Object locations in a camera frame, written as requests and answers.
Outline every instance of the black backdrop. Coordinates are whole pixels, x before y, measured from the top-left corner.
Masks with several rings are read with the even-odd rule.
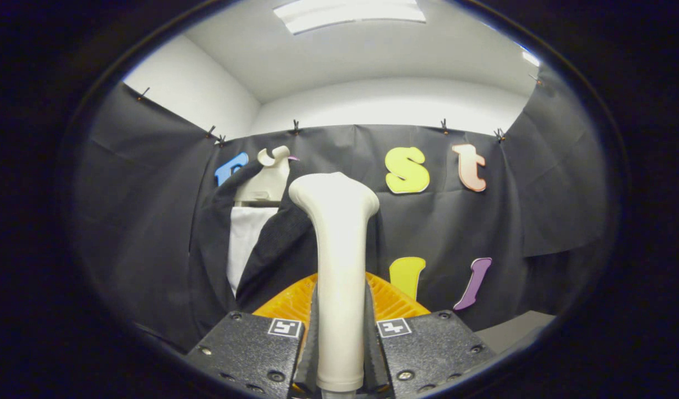
[[[471,329],[527,310],[560,313],[604,266],[609,241],[601,238],[618,216],[621,187],[600,147],[602,132],[580,100],[551,71],[542,68],[541,79],[502,142],[464,131],[370,125],[281,131],[222,146],[119,84],[86,125],[89,139],[73,183],[75,250],[113,306],[188,350],[195,343],[188,253],[197,210],[217,190],[215,171],[241,152],[252,160],[260,149],[285,145],[306,172],[343,172],[377,193],[367,268],[390,280],[395,260],[423,258],[417,300],[429,310],[451,309],[471,280],[473,260],[492,258],[476,303],[458,311]],[[462,184],[452,151],[460,144],[486,160],[478,168],[486,190]],[[388,189],[384,159],[394,147],[425,154],[430,184],[423,192]],[[316,267],[316,255],[302,261]],[[283,288],[255,295],[270,299]]]
[[[477,396],[679,396],[679,3],[484,3],[588,76],[624,133],[634,189],[628,252],[607,290]],[[86,290],[52,201],[55,159],[43,155],[94,79],[189,4],[0,3],[0,397],[204,395]]]

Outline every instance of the blue letter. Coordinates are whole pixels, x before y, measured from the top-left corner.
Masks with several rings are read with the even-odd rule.
[[[248,154],[245,152],[241,152],[237,156],[233,157],[230,161],[226,162],[223,164],[220,168],[216,169],[216,172],[214,173],[218,185],[222,185],[223,182],[226,181],[236,170],[238,170],[241,166],[244,166],[245,164],[248,163]]]

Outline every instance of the black fabric curtain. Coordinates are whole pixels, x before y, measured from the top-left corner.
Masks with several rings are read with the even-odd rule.
[[[186,348],[194,323],[188,255],[200,239],[191,232],[198,210],[220,190],[217,170],[240,166],[244,152],[253,161],[261,149],[284,145],[306,172],[342,172],[377,193],[367,268],[390,280],[395,260],[425,260],[417,288],[423,306],[452,309],[470,283],[471,263],[492,258],[476,302],[456,311],[471,329],[527,310],[557,313],[599,265],[610,209],[607,162],[597,129],[568,86],[547,70],[540,78],[544,84],[501,143],[464,131],[371,125],[279,131],[212,146],[204,131],[136,101],[121,85],[91,125],[76,181],[76,244],[96,281],[134,320]],[[481,192],[460,178],[453,146],[461,144],[474,146],[486,162],[477,167],[487,185]],[[430,183],[422,192],[395,194],[387,186],[385,157],[396,147],[425,155]]]
[[[91,121],[73,182],[73,245],[107,300],[176,343],[191,323],[187,258],[213,141],[120,84]]]

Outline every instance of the ceiling light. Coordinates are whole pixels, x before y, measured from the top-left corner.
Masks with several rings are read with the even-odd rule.
[[[273,12],[293,34],[354,21],[426,21],[416,0],[298,0]]]
[[[534,64],[534,66],[536,67],[541,65],[540,61],[528,51],[522,51],[522,57],[524,57],[524,60],[527,60],[530,63]]]

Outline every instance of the clip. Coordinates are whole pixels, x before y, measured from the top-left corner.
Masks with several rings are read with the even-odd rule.
[[[137,98],[137,101],[141,101],[142,98],[144,98],[145,94],[147,94],[147,91],[149,91],[149,90],[150,90],[150,88],[147,88],[147,89],[144,91],[144,93],[140,94],[140,96]]]
[[[215,128],[216,128],[216,125],[212,125],[211,128],[208,129],[208,132],[207,132],[207,139],[210,138],[210,137],[212,136],[211,132],[212,132],[213,129],[215,129]]]
[[[534,75],[532,75],[532,74],[529,74],[529,77],[532,78],[532,79],[534,79],[534,80],[536,80],[536,81],[537,81],[537,84],[539,84],[539,86],[544,86],[544,83],[542,82],[541,79],[537,78],[536,76],[534,76]]]
[[[497,128],[496,131],[492,132],[494,135],[497,137],[497,143],[501,144],[502,141],[506,140],[506,137],[504,137],[504,131],[502,128]]]

